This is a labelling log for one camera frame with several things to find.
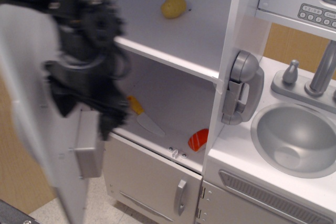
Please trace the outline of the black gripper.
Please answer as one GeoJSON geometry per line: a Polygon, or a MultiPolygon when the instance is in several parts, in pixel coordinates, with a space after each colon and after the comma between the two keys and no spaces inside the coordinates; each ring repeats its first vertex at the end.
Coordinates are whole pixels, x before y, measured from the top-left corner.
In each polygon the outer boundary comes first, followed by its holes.
{"type": "Polygon", "coordinates": [[[127,116],[128,102],[115,81],[130,72],[130,59],[119,50],[101,53],[89,62],[69,61],[67,55],[43,63],[53,101],[63,117],[81,102],[99,114],[102,140],[122,125],[127,116]]]}

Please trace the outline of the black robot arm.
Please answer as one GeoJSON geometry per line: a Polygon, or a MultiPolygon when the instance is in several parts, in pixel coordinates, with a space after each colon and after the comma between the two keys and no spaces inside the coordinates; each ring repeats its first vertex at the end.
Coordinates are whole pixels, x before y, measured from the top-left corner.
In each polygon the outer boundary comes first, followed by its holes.
{"type": "Polygon", "coordinates": [[[122,125],[128,101],[114,85],[131,69],[115,44],[122,20],[111,0],[1,0],[50,15],[57,24],[60,59],[44,62],[51,96],[62,116],[81,102],[99,112],[101,138],[122,125]]]}

